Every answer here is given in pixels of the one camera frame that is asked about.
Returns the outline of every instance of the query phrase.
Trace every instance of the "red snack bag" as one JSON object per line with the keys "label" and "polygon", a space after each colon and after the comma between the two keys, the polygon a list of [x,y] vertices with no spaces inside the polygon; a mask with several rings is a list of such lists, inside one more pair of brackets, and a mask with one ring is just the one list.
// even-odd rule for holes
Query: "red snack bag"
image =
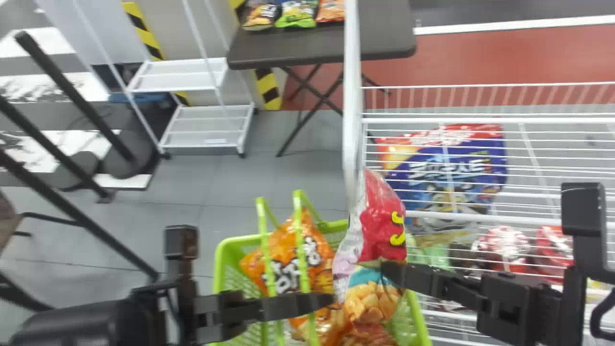
{"label": "red snack bag", "polygon": [[508,226],[498,226],[480,236],[474,249],[481,251],[483,257],[497,261],[489,262],[494,270],[525,273],[528,271],[526,256],[530,253],[530,241],[522,232]]}
{"label": "red snack bag", "polygon": [[574,263],[573,239],[564,235],[559,226],[541,226],[536,230],[536,255],[534,261],[541,265],[536,270],[547,275],[564,276],[564,269]]}
{"label": "red snack bag", "polygon": [[357,205],[333,259],[335,292],[350,322],[382,323],[395,313],[403,291],[379,269],[384,260],[406,259],[404,215],[393,189],[364,169]]}

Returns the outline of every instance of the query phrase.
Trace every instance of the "snack bag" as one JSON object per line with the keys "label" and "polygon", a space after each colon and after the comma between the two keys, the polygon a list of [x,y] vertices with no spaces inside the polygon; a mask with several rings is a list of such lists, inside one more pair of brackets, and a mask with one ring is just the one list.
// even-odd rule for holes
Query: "snack bag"
{"label": "snack bag", "polygon": [[[506,183],[498,124],[452,124],[376,139],[386,179],[406,210],[487,214]],[[420,247],[476,240],[476,222],[408,218]]]}
{"label": "snack bag", "polygon": [[314,28],[314,14],[318,0],[289,0],[282,3],[282,16],[276,20],[276,28]]}
{"label": "snack bag", "polygon": [[395,313],[403,292],[379,268],[384,260],[406,259],[404,214],[384,179],[364,169],[357,205],[333,260],[335,292],[350,322],[382,323]]}
{"label": "snack bag", "polygon": [[344,0],[321,0],[317,23],[343,22],[346,16]]}
{"label": "snack bag", "polygon": [[340,338],[340,346],[396,346],[397,341],[380,324],[355,324]]}
{"label": "snack bag", "polygon": [[[564,276],[564,268],[574,264],[573,239],[561,232],[559,226],[541,226],[536,230],[535,252],[538,256],[534,262],[536,270],[549,276]],[[561,283],[558,278],[549,277],[549,281]]]}
{"label": "snack bag", "polygon": [[277,16],[277,5],[263,0],[252,0],[248,5],[250,13],[241,26],[247,31],[261,31],[272,28]]}
{"label": "snack bag", "polygon": [[[333,262],[333,251],[325,237],[314,225],[306,208],[301,211],[301,233],[311,291],[332,294],[331,264]],[[267,276],[262,256],[263,253],[258,248],[241,259],[239,267],[261,291],[267,292]],[[286,220],[269,236],[269,256],[271,257],[271,269],[276,280],[276,293],[285,294],[300,291],[299,261],[296,255],[296,235],[293,231],[292,218]],[[323,344],[323,340],[333,339],[333,336],[329,335],[329,332],[333,333],[334,331],[334,325],[330,323],[333,309],[334,307],[326,307],[315,313],[317,330],[321,335],[321,344]],[[288,322],[292,327],[291,332],[294,338],[305,338],[307,336],[307,316],[291,318]]]}
{"label": "snack bag", "polygon": [[530,267],[527,265],[530,241],[512,227],[489,229],[486,235],[478,237],[472,249],[490,261],[491,269],[499,272],[526,273]]}

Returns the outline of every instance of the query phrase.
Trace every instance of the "robotic arm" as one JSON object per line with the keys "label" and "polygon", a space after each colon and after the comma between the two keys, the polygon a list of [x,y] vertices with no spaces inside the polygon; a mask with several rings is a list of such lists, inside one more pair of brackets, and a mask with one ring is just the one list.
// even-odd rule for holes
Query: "robotic arm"
{"label": "robotic arm", "polygon": [[[385,262],[383,274],[399,286],[438,299],[453,300],[477,312],[477,330],[514,346],[581,346],[587,278],[615,283],[606,260],[605,192],[599,183],[564,183],[561,188],[563,232],[573,237],[575,265],[566,269],[563,292],[540,279],[513,273],[469,278],[428,265]],[[327,294],[293,293],[246,299],[240,291],[198,296],[192,261],[198,257],[198,229],[165,229],[167,279],[134,289],[128,298],[38,313],[10,341],[14,346],[165,346],[165,298],[177,322],[180,345],[232,339],[250,323],[305,315],[333,303]],[[173,304],[170,290],[177,293]],[[615,305],[615,291],[590,320],[594,337],[615,340],[600,328]]]}
{"label": "robotic arm", "polygon": [[[615,283],[606,260],[605,191],[599,183],[561,186],[561,224],[573,237],[575,265],[564,273],[563,292],[542,280],[513,273],[485,273],[480,280],[421,264],[385,262],[383,274],[401,287],[477,312],[476,329],[514,346],[581,346],[587,278]],[[592,312],[590,332],[615,341],[600,328],[615,305],[615,290]]]}

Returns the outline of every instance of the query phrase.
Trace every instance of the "green snack bag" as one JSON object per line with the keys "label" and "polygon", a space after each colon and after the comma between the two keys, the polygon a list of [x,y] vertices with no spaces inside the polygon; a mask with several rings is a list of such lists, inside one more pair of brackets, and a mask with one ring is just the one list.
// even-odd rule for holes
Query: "green snack bag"
{"label": "green snack bag", "polygon": [[276,20],[276,28],[314,28],[314,15],[318,0],[290,0],[282,3],[282,16]]}

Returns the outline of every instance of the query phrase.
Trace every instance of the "basket handle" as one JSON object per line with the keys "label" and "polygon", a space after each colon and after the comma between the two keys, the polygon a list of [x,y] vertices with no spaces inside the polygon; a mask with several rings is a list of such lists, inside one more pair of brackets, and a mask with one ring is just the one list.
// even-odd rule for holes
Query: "basket handle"
{"label": "basket handle", "polygon": [[[320,218],[320,215],[314,209],[314,206],[308,200],[308,196],[305,194],[303,190],[295,190],[293,191],[293,229],[296,235],[296,247],[297,247],[297,259],[299,262],[299,284],[301,288],[301,292],[309,293],[311,288],[309,285],[308,278],[308,264],[306,263],[305,250],[303,248],[303,232],[301,231],[301,211],[303,207],[306,207],[309,212],[312,214],[313,218],[316,219],[318,223],[323,223],[324,221]],[[308,326],[309,326],[309,340],[310,343],[314,346],[320,346],[320,342],[318,340],[318,333],[316,333],[316,317],[312,312],[307,316]]]}
{"label": "basket handle", "polygon": [[[280,223],[278,223],[275,216],[269,208],[269,204],[263,197],[256,199],[256,216],[258,217],[258,234],[261,240],[261,252],[263,254],[263,262],[265,263],[265,275],[267,280],[265,285],[267,286],[267,296],[275,297],[276,292],[276,278],[271,270],[271,256],[269,255],[269,232],[267,229],[267,221],[270,221],[273,226],[278,229]],[[267,323],[263,322],[263,328],[266,328]],[[282,321],[276,321],[276,341],[278,346],[284,346],[284,327]]]}

